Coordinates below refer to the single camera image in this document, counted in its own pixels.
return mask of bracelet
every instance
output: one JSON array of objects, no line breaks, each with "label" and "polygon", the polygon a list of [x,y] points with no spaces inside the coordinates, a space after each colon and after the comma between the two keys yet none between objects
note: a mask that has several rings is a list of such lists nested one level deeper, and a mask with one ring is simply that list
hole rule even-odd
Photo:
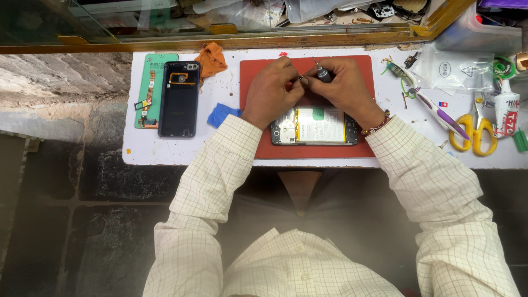
[{"label": "bracelet", "polygon": [[367,135],[367,134],[372,134],[374,132],[376,132],[377,130],[379,130],[381,127],[383,127],[391,118],[389,117],[391,115],[391,112],[386,109],[385,110],[385,119],[383,120],[383,122],[378,125],[377,127],[374,127],[374,128],[370,128],[368,130],[361,130],[361,135]]}]

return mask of precision screwdriver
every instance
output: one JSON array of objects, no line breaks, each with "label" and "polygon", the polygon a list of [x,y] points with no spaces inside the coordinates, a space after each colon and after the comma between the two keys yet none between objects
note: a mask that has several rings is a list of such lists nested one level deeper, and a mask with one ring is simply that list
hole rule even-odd
[{"label": "precision screwdriver", "polygon": [[322,82],[332,82],[332,78],[330,77],[330,73],[328,73],[328,70],[324,69],[319,63],[317,63],[317,60],[314,58],[315,66],[317,66],[317,77]]}]

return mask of man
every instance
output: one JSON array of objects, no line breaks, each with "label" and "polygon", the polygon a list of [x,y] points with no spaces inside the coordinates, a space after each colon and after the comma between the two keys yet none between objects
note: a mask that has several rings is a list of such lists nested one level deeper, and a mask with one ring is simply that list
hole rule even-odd
[{"label": "man", "polygon": [[316,79],[315,68],[299,81],[287,57],[265,67],[251,83],[242,116],[229,116],[205,142],[182,175],[168,221],[155,227],[156,261],[144,296],[401,296],[331,241],[297,229],[272,229],[223,271],[213,237],[218,223],[227,221],[262,130],[294,106],[303,85],[361,127],[378,128],[366,139],[409,219],[423,230],[416,236],[422,296],[519,296],[492,213],[477,201],[482,191],[475,174],[397,116],[387,119],[354,60],[319,64],[336,75],[331,83]]}]

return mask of glue tube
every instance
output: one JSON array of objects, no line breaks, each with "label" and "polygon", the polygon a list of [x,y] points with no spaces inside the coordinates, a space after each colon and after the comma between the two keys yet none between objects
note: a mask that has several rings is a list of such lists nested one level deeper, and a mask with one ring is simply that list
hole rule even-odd
[{"label": "glue tube", "polygon": [[519,115],[519,98],[520,95],[513,93],[510,89],[510,81],[503,80],[502,91],[494,99],[497,124],[493,124],[493,136],[501,138],[515,134]]}]

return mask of red repair mat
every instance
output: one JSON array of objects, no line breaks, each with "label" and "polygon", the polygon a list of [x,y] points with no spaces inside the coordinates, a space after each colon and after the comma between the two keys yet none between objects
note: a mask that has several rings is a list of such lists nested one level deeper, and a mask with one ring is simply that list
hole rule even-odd
[{"label": "red repair mat", "polygon": [[[353,58],[365,80],[366,88],[372,98],[374,96],[374,80],[372,78],[372,62],[369,55],[344,55],[335,58]],[[274,60],[244,60],[240,61],[240,109],[246,107],[246,97],[249,86],[257,73]],[[294,67],[302,75],[314,66],[314,59],[292,59]],[[299,100],[297,106],[328,106],[328,100],[307,90]],[[271,130],[269,126],[264,130],[260,139],[255,159],[299,159],[299,158],[342,158],[342,157],[374,157],[374,153],[366,142],[365,137],[358,133],[356,145],[273,145],[271,143]]]}]

